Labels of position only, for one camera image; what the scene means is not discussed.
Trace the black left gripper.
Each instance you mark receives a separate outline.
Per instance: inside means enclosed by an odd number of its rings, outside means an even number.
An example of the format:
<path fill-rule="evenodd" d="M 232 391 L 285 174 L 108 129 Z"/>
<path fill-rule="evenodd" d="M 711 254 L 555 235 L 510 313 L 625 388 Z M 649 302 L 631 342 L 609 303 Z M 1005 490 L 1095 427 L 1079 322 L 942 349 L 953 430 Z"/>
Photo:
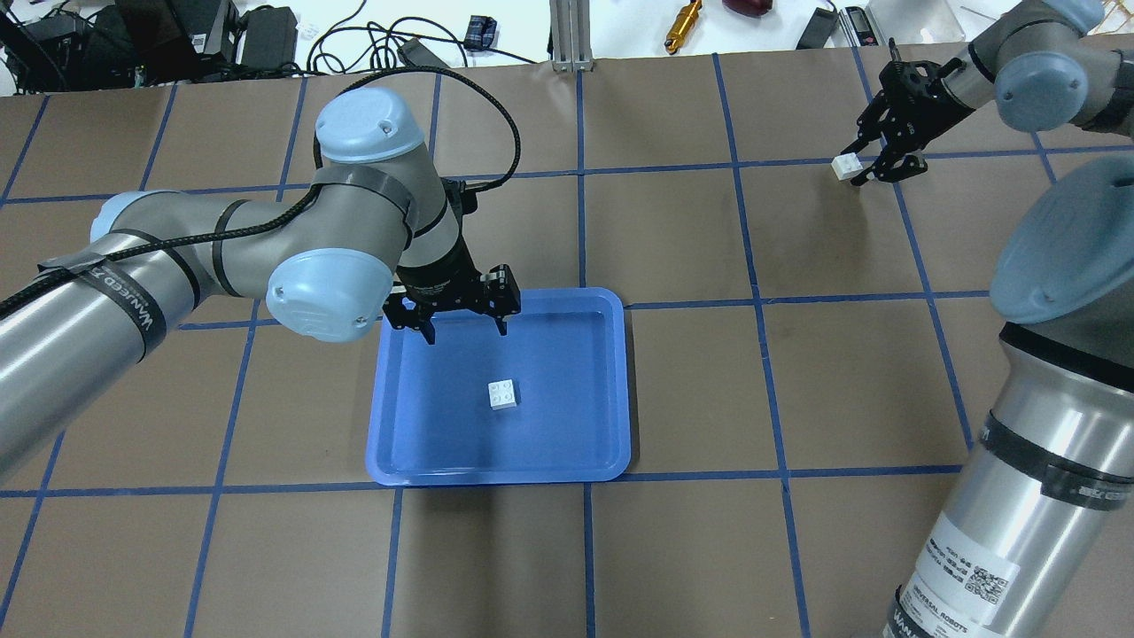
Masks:
<path fill-rule="evenodd" d="M 521 287 L 510 265 L 479 271 L 469 260 L 435 262 L 422 267 L 398 267 L 382 315 L 393 330 L 418 332 L 428 344 L 437 343 L 435 314 L 469 311 L 491 316 L 500 337 L 522 311 Z"/>

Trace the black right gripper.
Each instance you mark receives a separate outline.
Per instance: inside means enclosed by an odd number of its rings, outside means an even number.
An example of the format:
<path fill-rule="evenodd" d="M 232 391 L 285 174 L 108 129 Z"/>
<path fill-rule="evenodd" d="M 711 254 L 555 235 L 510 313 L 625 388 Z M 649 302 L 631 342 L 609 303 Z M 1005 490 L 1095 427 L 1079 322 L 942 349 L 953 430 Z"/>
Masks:
<path fill-rule="evenodd" d="M 926 60 L 885 65 L 879 73 L 882 90 L 858 114 L 854 141 L 840 154 L 858 154 L 873 142 L 882 148 L 871 165 L 850 178 L 850 185 L 872 179 L 896 184 L 926 173 L 922 153 L 898 153 L 891 145 L 924 148 L 960 122 L 960 103 L 943 88 L 940 70 L 940 65 Z"/>

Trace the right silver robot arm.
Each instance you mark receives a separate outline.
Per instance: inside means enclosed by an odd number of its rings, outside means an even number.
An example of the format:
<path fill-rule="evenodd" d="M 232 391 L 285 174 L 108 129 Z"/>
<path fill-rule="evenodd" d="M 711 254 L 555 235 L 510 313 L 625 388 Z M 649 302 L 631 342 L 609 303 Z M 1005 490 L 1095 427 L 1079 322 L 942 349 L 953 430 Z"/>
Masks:
<path fill-rule="evenodd" d="M 928 143 L 987 104 L 1019 131 L 1131 134 L 1131 52 L 1083 43 L 1099 1 L 1021 1 L 947 62 L 904 60 L 858 116 L 850 184 L 926 169 Z M 1010 371 L 879 637 L 1036 637 L 1131 497 L 1131 156 L 1053 182 L 1021 219 L 990 301 Z"/>

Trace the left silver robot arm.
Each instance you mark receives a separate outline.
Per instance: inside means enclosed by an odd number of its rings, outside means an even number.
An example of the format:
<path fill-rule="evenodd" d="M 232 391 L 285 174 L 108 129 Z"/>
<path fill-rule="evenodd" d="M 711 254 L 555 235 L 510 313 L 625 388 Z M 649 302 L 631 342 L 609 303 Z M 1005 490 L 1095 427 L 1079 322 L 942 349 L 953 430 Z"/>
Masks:
<path fill-rule="evenodd" d="M 280 203 L 125 192 L 88 246 L 45 260 L 3 301 L 1 468 L 8 479 L 211 296 L 266 304 L 328 343 L 381 320 L 435 342 L 433 316 L 471 311 L 501 334 L 521 311 L 507 265 L 471 260 L 464 216 L 502 178 L 442 178 L 404 97 L 363 82 L 315 122 L 308 190 Z"/>

